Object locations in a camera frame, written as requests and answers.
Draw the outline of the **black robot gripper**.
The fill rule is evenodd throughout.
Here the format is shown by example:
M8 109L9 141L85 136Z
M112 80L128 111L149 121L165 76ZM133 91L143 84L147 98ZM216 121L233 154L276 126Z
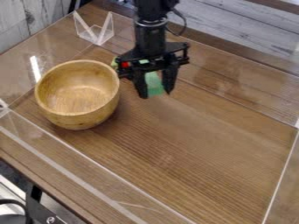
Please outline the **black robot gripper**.
M189 63L187 42L165 40L168 19L155 21L135 20L135 46L116 57L117 76L132 79L139 97L148 98L145 73L163 71L163 89L173 91L179 67ZM121 62L129 62L129 68L121 68Z

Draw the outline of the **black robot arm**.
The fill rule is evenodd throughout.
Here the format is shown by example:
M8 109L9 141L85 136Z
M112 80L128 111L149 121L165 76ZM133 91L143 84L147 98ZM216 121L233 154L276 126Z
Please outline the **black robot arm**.
M133 82L139 97L149 97L149 86L145 75L160 71L161 86L167 94L173 91L180 66L189 63L187 42L168 42L168 16L173 12L181 19L184 27L176 33L180 36L185 31L187 19L175 9L180 0L133 0L135 6L135 47L116 57L116 73L119 78Z

